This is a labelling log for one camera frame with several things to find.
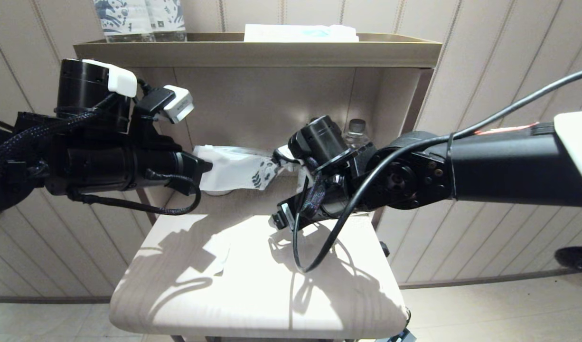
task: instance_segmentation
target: label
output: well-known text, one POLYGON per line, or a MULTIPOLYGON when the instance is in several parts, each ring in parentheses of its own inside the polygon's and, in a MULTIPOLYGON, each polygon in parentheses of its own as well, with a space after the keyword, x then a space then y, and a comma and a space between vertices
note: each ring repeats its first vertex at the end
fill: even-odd
POLYGON ((180 0, 145 0, 154 32, 185 31, 180 0))
POLYGON ((94 0, 106 36, 151 33, 145 0, 94 0))

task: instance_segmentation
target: tile floor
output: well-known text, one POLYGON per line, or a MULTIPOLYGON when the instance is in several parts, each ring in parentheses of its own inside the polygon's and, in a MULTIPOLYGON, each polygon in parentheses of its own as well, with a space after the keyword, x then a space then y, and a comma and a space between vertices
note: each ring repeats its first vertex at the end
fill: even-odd
MULTIPOLYGON (((403 295, 419 342, 582 342, 582 274, 403 290, 403 295)), ((0 304, 0 342, 171 339, 117 329, 107 318, 106 304, 0 304)))

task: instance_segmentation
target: plastic bottle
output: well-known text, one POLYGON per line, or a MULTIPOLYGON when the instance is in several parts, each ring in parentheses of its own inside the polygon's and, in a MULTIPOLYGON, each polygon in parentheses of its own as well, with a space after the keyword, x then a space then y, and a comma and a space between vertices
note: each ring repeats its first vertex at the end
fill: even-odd
POLYGON ((344 133, 344 141, 352 149, 360 149, 367 145, 369 143, 369 136, 367 136, 367 123, 365 123, 365 120, 350 120, 348 130, 344 133))
POLYGON ((156 41, 186 41, 180 0, 145 0, 156 41))
POLYGON ((93 0, 107 43, 156 41, 145 0, 93 0))

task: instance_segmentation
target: shelf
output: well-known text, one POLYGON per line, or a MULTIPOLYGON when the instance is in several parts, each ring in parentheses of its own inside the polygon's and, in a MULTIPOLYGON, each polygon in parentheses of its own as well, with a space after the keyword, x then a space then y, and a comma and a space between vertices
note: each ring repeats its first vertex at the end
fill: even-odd
POLYGON ((358 43, 246 43, 243 33, 188 33, 187 42, 74 45, 78 58, 120 67, 435 67, 441 43, 358 33, 358 43))

